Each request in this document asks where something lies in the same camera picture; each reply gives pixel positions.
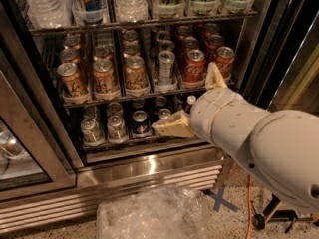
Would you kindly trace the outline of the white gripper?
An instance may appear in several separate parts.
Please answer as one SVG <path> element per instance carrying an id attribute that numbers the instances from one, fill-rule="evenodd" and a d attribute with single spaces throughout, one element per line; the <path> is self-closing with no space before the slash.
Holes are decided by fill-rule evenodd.
<path id="1" fill-rule="evenodd" d="M 257 124 L 269 112 L 249 103 L 242 95 L 227 88 L 217 64 L 208 64 L 205 92 L 192 106 L 152 124 L 160 136 L 199 137 L 221 148 L 232 157 L 250 153 L 249 138 Z"/>

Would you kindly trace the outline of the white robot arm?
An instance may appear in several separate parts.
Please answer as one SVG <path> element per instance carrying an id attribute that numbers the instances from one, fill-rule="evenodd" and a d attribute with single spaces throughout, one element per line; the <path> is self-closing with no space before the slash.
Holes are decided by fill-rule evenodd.
<path id="1" fill-rule="evenodd" d="M 269 112 L 230 89 L 215 63 L 206 92 L 189 113 L 152 124 L 161 136 L 196 136 L 230 155 L 294 208 L 319 212 L 319 118 L 297 110 Z"/>

